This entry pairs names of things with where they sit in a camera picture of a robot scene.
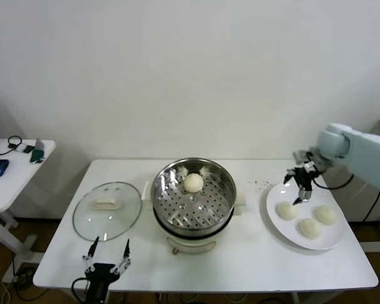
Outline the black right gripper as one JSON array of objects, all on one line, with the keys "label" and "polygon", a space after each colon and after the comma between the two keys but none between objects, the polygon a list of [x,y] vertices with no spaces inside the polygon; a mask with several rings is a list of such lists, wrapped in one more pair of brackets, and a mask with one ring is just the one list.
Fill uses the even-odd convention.
[{"label": "black right gripper", "polygon": [[317,171],[310,171],[303,167],[287,169],[283,184],[288,183],[292,178],[295,179],[299,190],[298,197],[294,200],[293,205],[310,201],[312,195],[312,181],[317,177]]}]

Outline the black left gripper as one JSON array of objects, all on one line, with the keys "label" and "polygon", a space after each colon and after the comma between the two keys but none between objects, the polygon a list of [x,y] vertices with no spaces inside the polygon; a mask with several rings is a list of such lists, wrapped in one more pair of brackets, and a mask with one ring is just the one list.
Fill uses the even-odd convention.
[{"label": "black left gripper", "polygon": [[130,266],[130,239],[127,240],[121,261],[116,265],[110,263],[93,263],[96,247],[99,242],[97,237],[91,244],[87,255],[82,257],[85,263],[86,278],[89,287],[86,293],[85,303],[105,303],[110,284],[119,279]]}]

